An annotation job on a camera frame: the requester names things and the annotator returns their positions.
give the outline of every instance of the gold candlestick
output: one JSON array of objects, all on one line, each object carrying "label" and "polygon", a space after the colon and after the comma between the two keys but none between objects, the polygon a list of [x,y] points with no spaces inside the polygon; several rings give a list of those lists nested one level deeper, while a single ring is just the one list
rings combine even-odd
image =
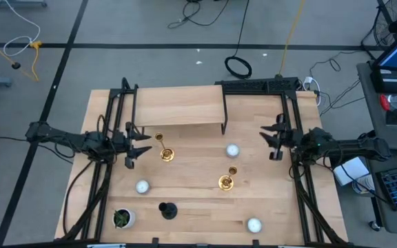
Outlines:
[{"label": "gold candlestick", "polygon": [[163,161],[165,162],[170,162],[174,159],[174,150],[172,148],[166,148],[165,145],[163,144],[163,134],[162,133],[156,133],[154,135],[154,138],[156,141],[160,142],[162,144],[163,150],[160,152],[160,157],[162,158]]},{"label": "gold candlestick", "polygon": [[231,176],[235,175],[236,173],[237,173],[237,168],[233,166],[230,167],[229,168],[230,175],[221,176],[218,180],[218,186],[224,191],[231,190],[234,186],[234,179],[232,179]]}]

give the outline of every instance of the wooden table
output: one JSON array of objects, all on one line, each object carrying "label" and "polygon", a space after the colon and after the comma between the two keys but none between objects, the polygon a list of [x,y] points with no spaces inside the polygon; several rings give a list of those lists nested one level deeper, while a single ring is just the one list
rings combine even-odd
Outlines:
[{"label": "wooden table", "polygon": [[[108,92],[92,91],[82,132],[96,129],[96,120],[106,109]],[[305,132],[320,127],[314,94],[298,92],[297,96]],[[132,99],[131,94],[125,97],[121,130],[131,119]],[[258,239],[262,245],[303,244],[294,181],[288,175],[289,151],[283,150],[283,160],[270,161],[271,148],[258,134],[260,126],[273,124],[282,112],[280,98],[229,95],[226,101],[229,121],[224,136],[217,124],[147,127],[146,134],[164,134],[165,146],[175,150],[174,160],[165,163],[160,159],[161,145],[153,138],[134,142],[136,147],[153,146],[135,162],[135,169],[127,169],[124,155],[119,156],[113,166],[101,242],[150,243],[157,237],[160,243],[248,245]],[[289,108],[293,116],[292,104]],[[238,158],[226,157],[225,147],[229,143],[241,148]],[[86,156],[75,157],[69,182],[87,163]],[[237,167],[238,173],[234,188],[224,192],[218,187],[218,179],[227,174],[230,166]],[[93,170],[92,165],[74,184],[68,205],[68,227],[85,209]],[[337,234],[347,240],[331,172],[313,166],[312,175],[320,212]],[[147,195],[136,193],[135,183],[140,179],[151,184]],[[162,217],[158,210],[161,202],[177,205],[175,219]],[[130,229],[115,229],[112,224],[114,210],[122,207],[136,212],[136,222]],[[308,210],[307,213],[315,240],[312,215]],[[92,215],[89,237],[94,236],[96,217],[97,210]],[[247,231],[246,222],[251,217],[263,222],[263,230],[258,234]],[[62,235],[61,214],[55,236]]]}]

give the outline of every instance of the white pot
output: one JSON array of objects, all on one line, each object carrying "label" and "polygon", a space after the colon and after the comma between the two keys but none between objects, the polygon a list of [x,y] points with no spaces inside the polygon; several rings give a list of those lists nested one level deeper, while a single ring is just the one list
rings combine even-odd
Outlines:
[{"label": "white pot", "polygon": [[119,229],[126,229],[126,228],[132,227],[134,225],[134,222],[136,221],[136,214],[133,211],[128,210],[128,209],[116,209],[116,211],[120,211],[120,210],[125,210],[129,213],[130,221],[128,221],[128,224],[124,227],[116,227],[116,224],[114,224],[114,214],[113,214],[112,222],[113,222],[114,227],[119,228]]}]

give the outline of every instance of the white cable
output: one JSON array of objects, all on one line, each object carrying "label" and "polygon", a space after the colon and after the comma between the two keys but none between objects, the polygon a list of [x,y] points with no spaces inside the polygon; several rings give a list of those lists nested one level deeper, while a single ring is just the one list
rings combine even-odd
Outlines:
[{"label": "white cable", "polygon": [[[10,40],[9,42],[7,42],[7,43],[4,45],[4,47],[3,47],[3,52],[4,52],[5,55],[7,55],[7,56],[16,56],[16,55],[22,53],[25,49],[28,48],[28,46],[29,46],[31,43],[35,42],[35,41],[38,39],[39,34],[41,33],[41,27],[39,27],[36,23],[34,23],[34,22],[32,22],[32,21],[29,21],[29,20],[27,20],[26,18],[24,18],[23,16],[21,16],[20,14],[18,14],[18,12],[16,12],[16,11],[14,10],[14,8],[10,5],[10,3],[8,2],[8,0],[4,0],[4,1],[6,1],[8,7],[9,7],[19,18],[23,19],[24,21],[27,21],[28,23],[30,23],[30,24],[32,24],[32,25],[35,25],[35,26],[38,28],[38,34],[36,35],[36,37],[35,37],[34,39],[32,39],[32,38],[30,38],[30,37],[24,35],[24,36],[16,37],[16,38]],[[29,41],[28,41],[28,44],[27,44],[23,49],[19,50],[18,52],[14,53],[14,54],[8,54],[8,53],[6,52],[7,46],[8,46],[10,43],[12,43],[13,41],[16,41],[16,40],[18,40],[18,39],[28,39]]]},{"label": "white cable", "polygon": [[[309,87],[310,87],[310,84],[311,84],[312,82],[315,82],[316,87],[318,88],[318,92],[320,92],[320,91],[321,91],[321,88],[320,88],[319,83],[318,83],[314,78],[312,78],[311,76],[306,76],[306,78],[304,79],[303,89],[304,89],[305,91],[308,91],[308,89],[306,88],[305,84],[306,84],[306,83],[309,83]],[[319,106],[320,104],[321,104],[321,97],[318,96],[318,99],[317,99],[317,102],[316,102],[316,106]]]}]

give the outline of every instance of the gray floor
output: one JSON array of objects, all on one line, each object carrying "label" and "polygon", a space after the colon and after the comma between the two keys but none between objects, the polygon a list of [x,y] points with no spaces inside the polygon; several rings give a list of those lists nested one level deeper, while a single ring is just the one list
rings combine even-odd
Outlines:
[{"label": "gray floor", "polygon": [[[232,0],[221,18],[210,27],[191,23],[168,30],[166,25],[181,16],[184,0],[119,1],[89,0],[77,43],[236,43],[245,1]],[[49,8],[17,8],[20,14],[41,26],[44,43],[68,40],[81,0],[49,1]],[[223,2],[204,0],[196,16],[207,22],[220,10]],[[299,5],[299,0],[252,0],[247,13],[242,43],[284,44]],[[292,44],[358,45],[376,14],[372,0],[310,0],[306,3]],[[0,8],[0,42],[20,35],[34,36],[36,30]],[[70,132],[79,132],[90,90],[118,87],[126,76],[141,87],[168,85],[209,85],[233,79],[223,61],[233,50],[106,50],[73,49],[63,73],[49,124]],[[338,51],[290,50],[283,75],[304,79],[316,61],[323,61]],[[37,72],[41,78],[33,83],[14,71],[0,57],[0,76],[14,80],[11,88],[0,87],[0,135],[23,137],[28,123],[37,121],[53,81],[63,49],[40,51]],[[273,77],[281,63],[281,50],[240,50],[238,55],[254,68],[252,78]],[[34,51],[16,57],[28,70]],[[314,70],[321,90],[336,96],[358,77],[355,65],[368,57],[359,52],[341,55],[342,71],[328,64]],[[363,95],[360,87],[350,92],[344,102]],[[320,110],[327,107],[322,104]],[[367,106],[357,102],[322,117],[323,127],[336,138],[355,138],[371,129]],[[17,176],[26,157],[25,143],[0,140],[0,222],[6,210]],[[40,149],[34,158],[26,188],[21,196],[6,245],[52,240],[61,210],[70,166]],[[349,239],[358,245],[397,247],[397,234],[374,232],[366,225],[374,218],[368,198],[355,195],[350,188],[339,188],[340,201]]]}]

